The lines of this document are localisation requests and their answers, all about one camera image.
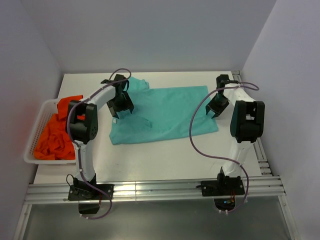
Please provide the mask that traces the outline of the teal t-shirt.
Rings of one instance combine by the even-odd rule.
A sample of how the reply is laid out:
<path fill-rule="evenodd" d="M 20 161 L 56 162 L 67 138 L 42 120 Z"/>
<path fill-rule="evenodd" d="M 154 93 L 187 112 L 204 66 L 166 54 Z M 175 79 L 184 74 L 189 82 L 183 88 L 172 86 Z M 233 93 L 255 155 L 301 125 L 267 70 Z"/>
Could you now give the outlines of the teal t-shirt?
<path fill-rule="evenodd" d="M 109 134 L 113 145 L 140 144 L 214 133 L 216 121 L 200 102 L 207 86 L 150 88 L 144 79 L 129 79 L 128 95 L 133 111 L 113 118 Z"/>

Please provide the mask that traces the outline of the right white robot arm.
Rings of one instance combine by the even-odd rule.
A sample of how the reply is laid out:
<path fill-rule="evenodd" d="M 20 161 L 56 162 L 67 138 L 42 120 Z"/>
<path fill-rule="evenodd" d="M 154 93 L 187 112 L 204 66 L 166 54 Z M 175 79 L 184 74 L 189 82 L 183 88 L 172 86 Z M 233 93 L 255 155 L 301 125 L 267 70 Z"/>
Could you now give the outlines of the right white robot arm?
<path fill-rule="evenodd" d="M 221 169 L 230 178 L 241 175 L 250 148 L 264 131 L 265 103 L 250 97 L 243 87 L 235 81 L 218 83 L 216 95 L 205 106 L 206 113 L 213 112 L 213 118 L 219 117 L 229 105 L 233 106 L 229 128 L 233 140 L 228 156 L 232 161 L 227 161 Z"/>

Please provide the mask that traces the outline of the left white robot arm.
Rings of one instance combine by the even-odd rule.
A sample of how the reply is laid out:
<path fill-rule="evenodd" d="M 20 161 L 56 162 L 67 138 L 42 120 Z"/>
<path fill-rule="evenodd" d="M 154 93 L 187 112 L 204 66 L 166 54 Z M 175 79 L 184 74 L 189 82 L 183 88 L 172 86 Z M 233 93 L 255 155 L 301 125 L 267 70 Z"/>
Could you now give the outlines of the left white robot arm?
<path fill-rule="evenodd" d="M 98 134 L 98 112 L 107 106 L 113 118 L 119 113 L 134 110 L 128 94 L 129 82 L 116 82 L 99 88 L 81 100 L 72 100 L 68 105 L 65 130 L 74 147 L 77 172 L 75 186 L 81 185 L 79 194 L 86 200 L 96 197 L 98 188 L 93 165 L 93 140 Z"/>

